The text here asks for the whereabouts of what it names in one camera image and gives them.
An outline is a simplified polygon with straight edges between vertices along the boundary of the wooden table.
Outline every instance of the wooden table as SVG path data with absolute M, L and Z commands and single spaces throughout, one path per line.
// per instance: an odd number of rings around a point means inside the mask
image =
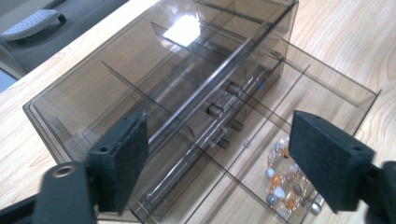
M 0 94 L 0 208 L 37 193 L 41 176 L 55 165 L 21 107 L 152 2 L 126 3 Z M 376 165 L 396 160 L 394 15 L 394 0 L 302 0 L 290 41 L 371 90 L 382 89 L 357 134 L 377 152 Z M 365 207 L 336 216 L 326 206 L 315 222 L 362 223 Z

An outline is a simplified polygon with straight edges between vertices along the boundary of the plastic storage container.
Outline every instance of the plastic storage container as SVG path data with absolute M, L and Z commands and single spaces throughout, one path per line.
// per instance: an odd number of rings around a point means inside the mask
M 87 160 L 114 123 L 147 113 L 149 158 L 123 218 L 301 223 L 313 186 L 298 206 L 286 202 L 304 174 L 274 206 L 265 176 L 293 110 L 354 134 L 377 94 L 288 42 L 296 10 L 295 1 L 163 0 L 24 110 L 57 162 Z

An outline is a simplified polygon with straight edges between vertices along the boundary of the clear plastic box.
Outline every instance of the clear plastic box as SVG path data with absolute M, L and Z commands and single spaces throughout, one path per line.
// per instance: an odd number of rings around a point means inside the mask
M 301 223 L 313 186 L 287 214 L 266 201 L 268 154 L 293 111 L 354 134 L 377 94 L 288 42 L 297 5 L 163 0 L 24 110 L 57 162 L 86 161 L 114 123 L 147 113 L 149 158 L 128 220 Z

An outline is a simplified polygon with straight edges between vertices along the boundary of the gray fabric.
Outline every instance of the gray fabric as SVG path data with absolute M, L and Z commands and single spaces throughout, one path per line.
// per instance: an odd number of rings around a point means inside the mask
M 54 6 L 67 22 L 55 21 L 43 31 L 24 38 L 24 43 L 0 40 L 20 65 L 30 72 L 96 23 L 123 5 L 127 0 L 66 0 Z

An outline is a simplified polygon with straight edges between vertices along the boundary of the transparent organizer tray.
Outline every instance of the transparent organizer tray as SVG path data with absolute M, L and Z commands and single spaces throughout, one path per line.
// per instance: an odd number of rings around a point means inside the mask
M 295 109 L 354 134 L 377 94 L 288 42 L 296 10 L 294 1 L 163 0 L 24 110 L 57 162 L 86 161 L 114 123 L 147 113 L 149 158 L 126 212 L 100 218 L 301 223 L 315 189 L 281 216 L 283 205 L 266 203 L 268 153 L 289 136 Z

